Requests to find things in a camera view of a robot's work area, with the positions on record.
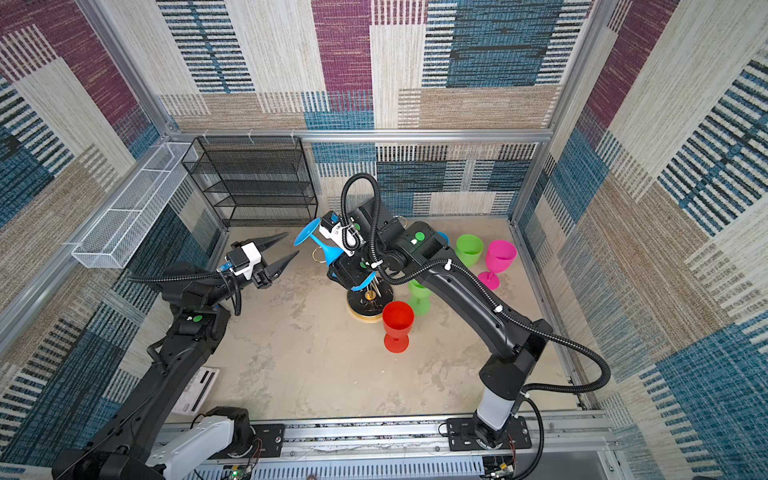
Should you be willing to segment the red wine glass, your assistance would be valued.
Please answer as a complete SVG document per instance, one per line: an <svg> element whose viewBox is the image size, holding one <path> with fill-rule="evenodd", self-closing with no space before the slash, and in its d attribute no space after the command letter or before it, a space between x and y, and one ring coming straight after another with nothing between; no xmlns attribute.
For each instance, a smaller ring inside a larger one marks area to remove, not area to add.
<svg viewBox="0 0 768 480"><path fill-rule="evenodd" d="M407 350L414 320L415 313L405 302L393 301L384 308L382 312L382 323L385 329L384 346L389 352L399 354Z"/></svg>

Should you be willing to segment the green wine glass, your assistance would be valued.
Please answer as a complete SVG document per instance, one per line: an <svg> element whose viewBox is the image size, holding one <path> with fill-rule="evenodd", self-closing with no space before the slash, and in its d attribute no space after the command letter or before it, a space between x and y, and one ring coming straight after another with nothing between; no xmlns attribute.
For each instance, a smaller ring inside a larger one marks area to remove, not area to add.
<svg viewBox="0 0 768 480"><path fill-rule="evenodd" d="M417 280L411 280L408 283L411 298L408 304L411 306L416 316L425 316L431 308L430 297L432 291L421 285Z"/></svg>
<svg viewBox="0 0 768 480"><path fill-rule="evenodd" d="M459 236L455 244L455 253L466 267L471 267L478 263L485 249L483 240L473 234L463 234Z"/></svg>

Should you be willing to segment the pink wine glass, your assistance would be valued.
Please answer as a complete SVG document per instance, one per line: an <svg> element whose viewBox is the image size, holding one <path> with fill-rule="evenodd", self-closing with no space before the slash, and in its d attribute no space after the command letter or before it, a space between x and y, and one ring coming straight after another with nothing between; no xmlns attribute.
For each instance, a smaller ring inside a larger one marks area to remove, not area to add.
<svg viewBox="0 0 768 480"><path fill-rule="evenodd" d="M478 279L488 289L496 290L501 284L499 275L511 266L517 255L517 248L511 242L506 240L492 241L486 252L486 270L478 275Z"/></svg>

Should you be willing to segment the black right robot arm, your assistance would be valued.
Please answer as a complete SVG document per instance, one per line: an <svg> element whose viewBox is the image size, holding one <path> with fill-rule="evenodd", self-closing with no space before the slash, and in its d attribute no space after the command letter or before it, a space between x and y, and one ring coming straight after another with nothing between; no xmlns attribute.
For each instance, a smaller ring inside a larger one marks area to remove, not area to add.
<svg viewBox="0 0 768 480"><path fill-rule="evenodd" d="M342 187L339 212L325 219L339 231L343 250L328 263L330 280L349 291L363 290L375 280L391 286L415 280L445 301L483 340L490 357L479 372L484 391L473 414L473 436L482 447L500 446L509 420L529 392L577 395L601 389L610 380L610 366L600 354L555 334L547 321L532 321L507 305L429 224L416 221L403 227L384 208L374 176L352 175ZM529 382L550 342L593 361L599 377L584 385Z"/></svg>

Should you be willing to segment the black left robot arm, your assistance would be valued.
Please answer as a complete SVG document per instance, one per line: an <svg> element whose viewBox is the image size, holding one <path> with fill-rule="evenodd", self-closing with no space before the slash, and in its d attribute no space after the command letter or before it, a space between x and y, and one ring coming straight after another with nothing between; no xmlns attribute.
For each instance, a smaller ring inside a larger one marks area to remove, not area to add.
<svg viewBox="0 0 768 480"><path fill-rule="evenodd" d="M146 351L151 365L120 409L81 449L65 449L52 467L55 479L183 479L216 454L249 454L255 439L246 410L226 407L156 448L167 416L185 388L221 344L232 316L242 312L242 291L270 287L294 259L273 263L263 253L284 233L235 242L224 263L205 270L176 262L161 274L130 276L157 289L172 323Z"/></svg>

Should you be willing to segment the gold wine glass rack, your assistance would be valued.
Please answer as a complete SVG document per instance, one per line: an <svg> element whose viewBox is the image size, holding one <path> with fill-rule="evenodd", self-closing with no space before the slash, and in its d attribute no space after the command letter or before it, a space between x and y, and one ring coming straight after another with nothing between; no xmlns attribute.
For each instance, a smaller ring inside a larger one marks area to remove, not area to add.
<svg viewBox="0 0 768 480"><path fill-rule="evenodd" d="M313 260L318 264L326 264L326 247L321 243L312 253ZM376 323L382 320L384 308L395 300L393 288L376 277L373 282L362 291L346 292L346 300L350 313L364 323Z"/></svg>

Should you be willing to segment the black mesh shelf rack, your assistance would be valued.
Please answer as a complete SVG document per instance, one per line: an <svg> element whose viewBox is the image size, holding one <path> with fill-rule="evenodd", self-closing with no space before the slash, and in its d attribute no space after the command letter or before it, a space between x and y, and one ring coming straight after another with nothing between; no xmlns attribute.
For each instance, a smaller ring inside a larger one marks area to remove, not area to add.
<svg viewBox="0 0 768 480"><path fill-rule="evenodd" d="M182 161L226 227L300 226L318 212L302 142L291 136L198 136Z"/></svg>

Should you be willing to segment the pink white calculator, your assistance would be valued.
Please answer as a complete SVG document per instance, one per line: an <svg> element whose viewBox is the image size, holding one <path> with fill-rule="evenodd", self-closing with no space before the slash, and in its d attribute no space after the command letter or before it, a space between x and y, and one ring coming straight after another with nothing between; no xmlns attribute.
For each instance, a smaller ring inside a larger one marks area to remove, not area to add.
<svg viewBox="0 0 768 480"><path fill-rule="evenodd" d="M191 378L172 409L173 414L197 415L220 373L219 368L201 367Z"/></svg>

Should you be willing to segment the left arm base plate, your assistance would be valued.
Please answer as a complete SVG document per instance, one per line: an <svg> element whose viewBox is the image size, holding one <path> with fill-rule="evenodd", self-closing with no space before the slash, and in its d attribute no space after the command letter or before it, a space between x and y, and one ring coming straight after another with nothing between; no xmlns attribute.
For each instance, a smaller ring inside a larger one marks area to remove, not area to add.
<svg viewBox="0 0 768 480"><path fill-rule="evenodd" d="M251 425L251 436L244 459L255 463L265 458L281 455L286 425L281 423L256 423Z"/></svg>

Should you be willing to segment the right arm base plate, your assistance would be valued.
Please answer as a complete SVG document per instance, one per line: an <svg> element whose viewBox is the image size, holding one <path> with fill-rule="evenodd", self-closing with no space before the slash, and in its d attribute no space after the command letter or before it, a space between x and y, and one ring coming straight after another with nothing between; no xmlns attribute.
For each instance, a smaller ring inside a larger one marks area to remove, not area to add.
<svg viewBox="0 0 768 480"><path fill-rule="evenodd" d="M447 439L451 451L511 450L532 447L530 430L523 417L510 416L501 430L493 430L477 416L449 418Z"/></svg>

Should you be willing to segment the aluminium front rail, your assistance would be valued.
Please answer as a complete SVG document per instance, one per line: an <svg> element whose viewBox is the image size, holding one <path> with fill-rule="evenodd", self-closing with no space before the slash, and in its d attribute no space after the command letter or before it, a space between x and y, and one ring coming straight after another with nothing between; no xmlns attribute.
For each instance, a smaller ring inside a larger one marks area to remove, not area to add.
<svg viewBox="0 0 768 480"><path fill-rule="evenodd" d="M451 451L444 422L468 415L258 420L286 425L277 458L216 454L183 479L629 479L601 411L520 413L532 447ZM195 426L166 424L156 448Z"/></svg>

